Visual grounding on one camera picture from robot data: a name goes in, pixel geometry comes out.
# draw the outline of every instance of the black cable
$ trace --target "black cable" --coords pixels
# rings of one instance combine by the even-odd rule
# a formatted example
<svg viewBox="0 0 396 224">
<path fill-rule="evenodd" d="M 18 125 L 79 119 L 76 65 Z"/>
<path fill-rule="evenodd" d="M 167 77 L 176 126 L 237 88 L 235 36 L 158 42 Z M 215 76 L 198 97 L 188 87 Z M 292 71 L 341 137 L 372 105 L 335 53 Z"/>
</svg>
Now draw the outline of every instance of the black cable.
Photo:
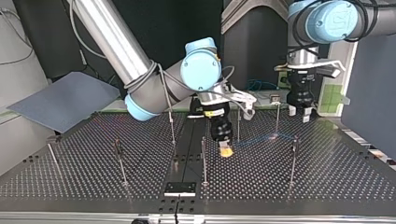
<svg viewBox="0 0 396 224">
<path fill-rule="evenodd" d="M 354 42 L 360 41 L 362 38 L 364 38 L 368 35 L 369 13 L 367 12 L 367 8 L 363 5 L 363 3 L 360 0 L 347 0 L 347 1 L 349 3 L 357 5 L 363 11 L 363 31 L 361 32 L 361 35 L 356 39 L 346 39 L 346 42 L 354 43 Z"/>
<path fill-rule="evenodd" d="M 20 63 L 20 62 L 30 58 L 30 56 L 32 56 L 32 54 L 33 54 L 33 49 L 30 49 L 29 54 L 27 56 L 25 56 L 24 58 L 18 59 L 18 60 L 13 61 L 13 62 L 0 63 L 0 65 L 12 64 L 12 63 Z"/>
<path fill-rule="evenodd" d="M 379 5 L 379 4 L 369 4 L 369 3 L 362 3 L 365 7 L 396 7 L 396 3 L 389 3 L 389 4 L 384 4 L 384 5 Z"/>
<path fill-rule="evenodd" d="M 292 29 L 291 29 L 291 30 L 292 30 L 292 34 L 293 34 L 294 40 L 295 40 L 295 41 L 297 42 L 297 44 L 299 45 L 299 48 L 292 50 L 290 53 L 293 53 L 293 52 L 295 52 L 295 51 L 304 49 L 304 50 L 306 50 L 307 52 L 310 52 L 311 54 L 314 54 L 314 55 L 316 55 L 318 58 L 320 58 L 320 55 L 319 55 L 318 52 L 314 52 L 313 50 L 310 49 L 310 48 L 313 48 L 313 46 L 315 46 L 316 44 L 309 44 L 309 45 L 304 45 L 304 44 L 303 44 L 303 42 L 302 42 L 303 39 L 301 38 L 301 36 L 298 34 L 298 31 L 297 31 L 297 23 L 298 23 L 298 20 L 303 16 L 303 14 L 304 14 L 310 7 L 312 7 L 313 5 L 315 5 L 315 4 L 317 4 L 317 3 L 321 3 L 321 2 L 322 2 L 322 0 L 314 1 L 314 2 L 312 2 L 311 4 L 309 4 L 308 6 L 306 6 L 305 8 L 303 8 L 303 10 L 301 10 L 301 11 L 297 14 L 297 16 L 296 16 L 296 18 L 295 18 L 295 20 L 294 20 L 294 22 L 293 22 L 293 25 L 292 25 Z"/>
</svg>

